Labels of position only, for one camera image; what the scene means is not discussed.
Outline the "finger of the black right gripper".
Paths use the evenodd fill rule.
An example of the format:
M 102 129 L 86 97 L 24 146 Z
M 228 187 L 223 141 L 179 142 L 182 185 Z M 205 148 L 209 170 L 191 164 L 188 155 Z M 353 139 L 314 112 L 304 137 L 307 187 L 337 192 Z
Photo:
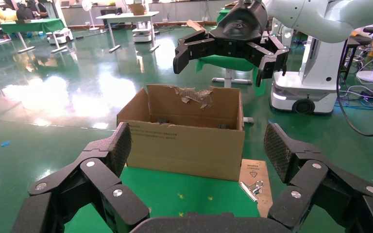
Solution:
M 211 55 L 218 55 L 223 47 L 224 39 L 214 37 L 205 30 L 199 30 L 178 39 L 173 59 L 173 71 L 180 74 L 190 60 Z
M 270 35 L 259 45 L 246 43 L 246 60 L 258 68 L 255 86 L 260 87 L 263 79 L 271 79 L 274 72 L 286 72 L 286 61 L 289 50 L 273 35 Z

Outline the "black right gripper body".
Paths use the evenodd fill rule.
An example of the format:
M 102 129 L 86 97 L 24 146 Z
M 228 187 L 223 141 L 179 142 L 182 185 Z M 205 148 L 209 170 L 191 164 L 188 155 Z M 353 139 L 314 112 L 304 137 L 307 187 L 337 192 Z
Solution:
M 210 31 L 215 39 L 215 54 L 247 58 L 252 51 L 248 43 L 259 44 L 268 24 L 267 11 L 260 0 L 240 0 Z

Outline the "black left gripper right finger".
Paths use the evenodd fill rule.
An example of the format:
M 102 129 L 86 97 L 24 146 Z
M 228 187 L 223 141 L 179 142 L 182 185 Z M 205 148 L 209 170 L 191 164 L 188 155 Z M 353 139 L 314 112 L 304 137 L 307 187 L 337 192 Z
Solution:
M 347 233 L 373 233 L 373 183 L 334 165 L 313 144 L 290 138 L 276 123 L 266 127 L 263 145 L 286 185 L 269 219 L 295 233 L 318 206 Z

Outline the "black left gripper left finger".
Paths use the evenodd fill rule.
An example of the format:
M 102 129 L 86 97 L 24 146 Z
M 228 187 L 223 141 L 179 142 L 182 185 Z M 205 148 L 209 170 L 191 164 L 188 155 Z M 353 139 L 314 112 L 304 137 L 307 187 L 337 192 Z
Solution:
M 148 207 L 120 178 L 131 151 L 130 125 L 90 142 L 75 161 L 30 186 L 14 233 L 62 233 L 84 206 L 92 205 L 114 233 L 128 233 L 150 216 Z

